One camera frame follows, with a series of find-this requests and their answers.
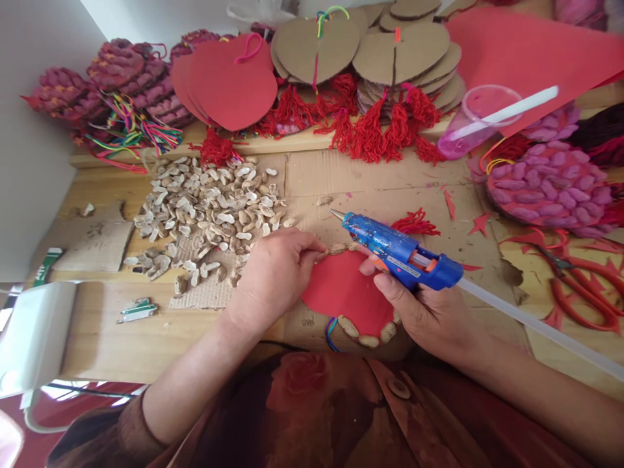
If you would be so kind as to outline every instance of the white cable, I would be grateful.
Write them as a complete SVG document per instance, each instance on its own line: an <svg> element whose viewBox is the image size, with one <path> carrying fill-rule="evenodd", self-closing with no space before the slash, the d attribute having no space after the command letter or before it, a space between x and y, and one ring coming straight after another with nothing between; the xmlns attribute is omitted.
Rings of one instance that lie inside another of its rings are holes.
<svg viewBox="0 0 624 468"><path fill-rule="evenodd" d="M50 428L40 426L35 421L31 411L39 401L40 393L41 390L37 389L28 391L21 396L21 404L19 406L24 410L24 423L26 424L26 427L33 432L37 432L38 434L57 434L59 432L65 432L69 426Z"/></svg>

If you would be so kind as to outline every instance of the red scissors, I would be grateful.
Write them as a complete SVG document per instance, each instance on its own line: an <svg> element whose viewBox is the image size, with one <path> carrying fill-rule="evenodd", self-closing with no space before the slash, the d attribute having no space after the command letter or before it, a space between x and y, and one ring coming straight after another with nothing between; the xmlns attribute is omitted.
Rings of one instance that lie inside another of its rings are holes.
<svg viewBox="0 0 624 468"><path fill-rule="evenodd" d="M555 301L561 307L561 309L567 313L576 323L581 326L591 328L593 330L600 330L603 332L616 332L619 330L618 317L624 317L624 311L618 309L604 298L600 291L597 291L592 283L585 277L580 271L581 269L593 272L602 276L609 281L615 289L619 292L620 296L624 298L624 281L621 281L615 274L611 273L606 267L598 265L597 263L568 257L566 260L556 257L544 247L533 244L544 257L552 268L554 278L551 279L552 295ZM566 297L563 290L562 283L566 284L572 291L581 296L587 303L603 316L603 323L597 324L579 314L574 307L570 304L570 300Z"/></svg>

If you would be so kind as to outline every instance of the red cardboard heart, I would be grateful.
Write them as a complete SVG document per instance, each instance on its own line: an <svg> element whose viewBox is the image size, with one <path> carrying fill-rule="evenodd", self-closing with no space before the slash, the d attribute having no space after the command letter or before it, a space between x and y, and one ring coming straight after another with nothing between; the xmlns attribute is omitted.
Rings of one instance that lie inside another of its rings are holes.
<svg viewBox="0 0 624 468"><path fill-rule="evenodd" d="M203 42L191 58L197 104L223 128L249 127L273 106L278 84L270 48L258 34Z"/></svg>
<svg viewBox="0 0 624 468"><path fill-rule="evenodd" d="M174 84L175 95L195 117L209 125L208 116L203 109L198 107L194 96L191 96L189 92L192 67L193 59L191 55L183 55L175 60L174 67L171 70L171 80Z"/></svg>

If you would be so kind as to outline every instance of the sleeve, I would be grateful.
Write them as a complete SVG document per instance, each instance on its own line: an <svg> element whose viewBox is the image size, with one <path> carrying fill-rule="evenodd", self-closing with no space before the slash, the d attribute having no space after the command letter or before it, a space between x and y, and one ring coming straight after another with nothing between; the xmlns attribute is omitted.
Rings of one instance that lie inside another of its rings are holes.
<svg viewBox="0 0 624 468"><path fill-rule="evenodd" d="M165 449L145 422L141 395L124 406L95 409L76 419L48 456L47 466L144 467Z"/></svg>

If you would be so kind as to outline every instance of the hot glue gun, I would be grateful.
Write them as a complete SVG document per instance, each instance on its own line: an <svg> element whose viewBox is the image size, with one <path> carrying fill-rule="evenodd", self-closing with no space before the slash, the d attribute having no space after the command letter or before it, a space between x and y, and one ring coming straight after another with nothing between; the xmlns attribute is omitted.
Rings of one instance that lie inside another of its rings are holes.
<svg viewBox="0 0 624 468"><path fill-rule="evenodd" d="M419 241L362 214L330 209L351 238L377 255L377 266L389 271L410 291L421 283L440 291L452 287L463 276L463 267L443 253L436 255Z"/></svg>

